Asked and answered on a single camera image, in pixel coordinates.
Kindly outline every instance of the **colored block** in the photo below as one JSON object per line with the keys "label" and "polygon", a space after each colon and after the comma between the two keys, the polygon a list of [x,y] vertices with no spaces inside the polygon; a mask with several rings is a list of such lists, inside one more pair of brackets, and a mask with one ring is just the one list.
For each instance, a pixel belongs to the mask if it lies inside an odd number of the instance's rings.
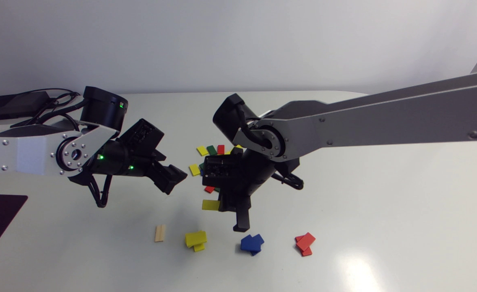
{"label": "colored block", "polygon": [[309,256],[312,254],[311,248],[307,248],[305,251],[302,251],[302,257]]}
{"label": "colored block", "polygon": [[202,157],[205,156],[205,155],[208,155],[208,151],[206,150],[206,148],[204,146],[197,147],[197,151],[199,152],[199,154]]}
{"label": "colored block", "polygon": [[215,187],[210,187],[209,185],[207,187],[205,187],[205,191],[209,192],[211,194],[211,192],[213,192],[213,190],[215,189]]}
{"label": "colored block", "polygon": [[259,234],[253,236],[253,240],[259,245],[264,243],[264,239]]}
{"label": "colored block", "polygon": [[220,201],[203,200],[203,210],[218,211]]}
{"label": "colored block", "polygon": [[209,155],[217,155],[217,150],[215,150],[215,147],[213,147],[213,145],[208,146],[206,149],[208,150]]}
{"label": "colored block", "polygon": [[157,225],[155,227],[155,238],[154,242],[161,242],[165,240],[165,230],[166,230],[166,225]]}
{"label": "colored block", "polygon": [[196,244],[193,246],[194,252],[203,251],[203,250],[204,250],[204,243]]}
{"label": "colored block", "polygon": [[253,240],[253,237],[251,235],[248,235],[240,241],[240,249],[242,251],[256,251],[256,252],[259,252],[260,251],[260,245],[257,244],[257,242],[255,242],[255,240]]}
{"label": "colored block", "polygon": [[218,155],[224,155],[224,145],[217,145],[217,154]]}
{"label": "colored block", "polygon": [[207,242],[205,231],[197,231],[185,234],[186,246],[192,247]]}
{"label": "colored block", "polygon": [[199,174],[201,174],[201,171],[196,164],[190,165],[190,171],[192,172],[192,176],[198,176]]}
{"label": "colored block", "polygon": [[311,233],[307,232],[298,242],[296,242],[296,246],[298,246],[300,251],[305,251],[315,240],[316,238],[314,238]]}

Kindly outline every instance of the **green block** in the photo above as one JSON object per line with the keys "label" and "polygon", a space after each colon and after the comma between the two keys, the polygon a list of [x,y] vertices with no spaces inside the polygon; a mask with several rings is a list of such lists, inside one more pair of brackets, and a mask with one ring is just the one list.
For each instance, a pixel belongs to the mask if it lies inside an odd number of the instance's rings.
{"label": "green block", "polygon": [[209,155],[217,155],[217,150],[213,145],[208,146],[206,149],[208,150]]}

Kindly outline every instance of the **screw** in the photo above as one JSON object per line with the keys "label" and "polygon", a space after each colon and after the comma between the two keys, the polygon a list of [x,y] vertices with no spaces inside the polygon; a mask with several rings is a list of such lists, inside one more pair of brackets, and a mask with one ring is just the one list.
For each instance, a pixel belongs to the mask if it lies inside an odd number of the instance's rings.
{"label": "screw", "polygon": [[476,138],[477,138],[477,131],[471,131],[471,132],[467,133],[467,135],[468,135],[471,139],[476,139]]}

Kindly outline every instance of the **black end effector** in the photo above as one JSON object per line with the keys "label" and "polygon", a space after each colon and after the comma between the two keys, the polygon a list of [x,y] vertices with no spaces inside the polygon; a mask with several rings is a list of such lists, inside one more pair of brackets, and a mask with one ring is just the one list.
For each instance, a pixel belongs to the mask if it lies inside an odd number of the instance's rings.
{"label": "black end effector", "polygon": [[[232,94],[213,116],[214,124],[233,141],[239,129],[251,141],[270,147],[270,142],[248,135],[249,120],[259,117],[249,109],[238,94]],[[236,213],[237,224],[234,231],[245,232],[249,229],[250,196],[270,177],[298,190],[303,188],[303,181],[291,172],[300,165],[300,159],[276,163],[258,152],[233,148],[231,155],[214,155],[205,157],[203,169],[203,185],[219,187],[219,211]]]}
{"label": "black end effector", "polygon": [[[187,174],[173,165],[163,166],[166,156],[155,148],[164,133],[144,119],[140,119],[120,138],[107,141],[84,165],[83,172],[69,178],[79,185],[87,185],[98,207],[105,207],[112,176],[146,176],[164,193],[170,194]],[[103,191],[99,192],[92,174],[106,174]]]}

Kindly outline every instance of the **yellow block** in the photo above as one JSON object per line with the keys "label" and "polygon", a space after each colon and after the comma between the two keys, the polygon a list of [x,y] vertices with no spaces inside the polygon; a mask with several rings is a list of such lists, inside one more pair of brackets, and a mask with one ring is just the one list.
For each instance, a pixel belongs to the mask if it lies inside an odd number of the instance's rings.
{"label": "yellow block", "polygon": [[193,246],[194,252],[203,251],[203,250],[204,250],[204,243],[196,244]]}
{"label": "yellow block", "polygon": [[192,172],[192,176],[198,176],[201,174],[201,170],[199,170],[199,166],[196,164],[190,165],[190,171]]}
{"label": "yellow block", "polygon": [[206,150],[206,147],[204,146],[197,147],[197,151],[201,154],[202,157],[209,154],[208,150]]}
{"label": "yellow block", "polygon": [[197,231],[185,234],[186,246],[192,247],[207,242],[205,231]]}
{"label": "yellow block", "polygon": [[203,200],[203,210],[218,211],[220,201],[215,200]]}

